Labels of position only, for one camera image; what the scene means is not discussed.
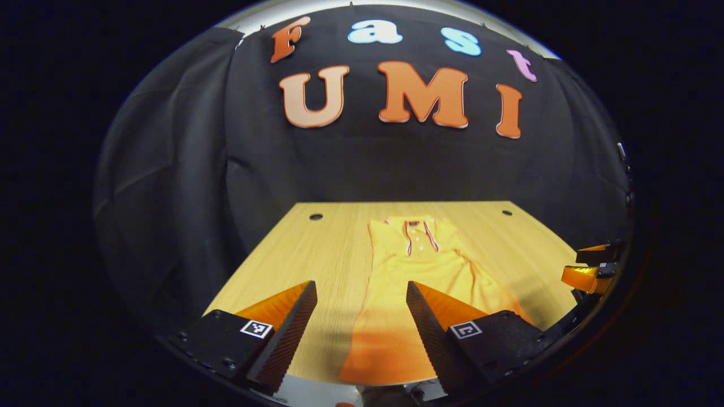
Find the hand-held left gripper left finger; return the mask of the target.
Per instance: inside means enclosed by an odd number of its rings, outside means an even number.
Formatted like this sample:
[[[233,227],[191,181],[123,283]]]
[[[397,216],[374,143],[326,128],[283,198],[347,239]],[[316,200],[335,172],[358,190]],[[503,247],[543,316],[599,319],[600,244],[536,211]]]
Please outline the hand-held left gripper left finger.
[[[312,280],[241,311],[214,309],[166,342],[181,357],[233,386],[279,391],[317,305]]]

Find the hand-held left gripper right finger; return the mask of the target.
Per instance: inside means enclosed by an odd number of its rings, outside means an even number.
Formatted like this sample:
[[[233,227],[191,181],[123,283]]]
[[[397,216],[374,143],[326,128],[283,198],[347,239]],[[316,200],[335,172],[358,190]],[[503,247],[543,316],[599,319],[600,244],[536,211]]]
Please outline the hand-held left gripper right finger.
[[[513,311],[487,314],[419,282],[408,282],[406,304],[450,396],[510,379],[558,340],[556,324],[544,331]]]

